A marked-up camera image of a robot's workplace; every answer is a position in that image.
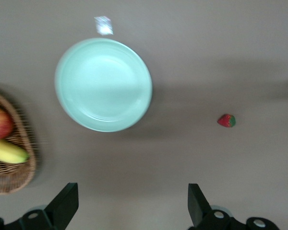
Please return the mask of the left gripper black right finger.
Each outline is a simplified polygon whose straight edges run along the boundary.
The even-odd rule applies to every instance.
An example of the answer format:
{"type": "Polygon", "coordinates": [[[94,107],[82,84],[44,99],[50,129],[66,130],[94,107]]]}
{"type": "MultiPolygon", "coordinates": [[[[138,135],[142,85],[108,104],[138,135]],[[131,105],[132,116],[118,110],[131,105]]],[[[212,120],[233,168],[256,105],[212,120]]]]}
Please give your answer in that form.
{"type": "Polygon", "coordinates": [[[188,184],[188,211],[193,223],[191,230],[277,230],[272,221],[251,217],[245,223],[227,212],[211,208],[198,184],[188,184]]]}

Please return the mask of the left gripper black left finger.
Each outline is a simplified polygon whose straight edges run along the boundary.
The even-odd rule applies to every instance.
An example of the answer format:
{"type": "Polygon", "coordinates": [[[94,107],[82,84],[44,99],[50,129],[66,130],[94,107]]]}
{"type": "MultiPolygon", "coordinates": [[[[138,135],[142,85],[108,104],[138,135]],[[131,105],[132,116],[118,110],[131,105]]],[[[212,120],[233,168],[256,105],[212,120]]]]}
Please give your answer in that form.
{"type": "Polygon", "coordinates": [[[78,184],[68,183],[44,209],[29,211],[8,224],[0,218],[0,230],[64,230],[78,207],[78,184]]]}

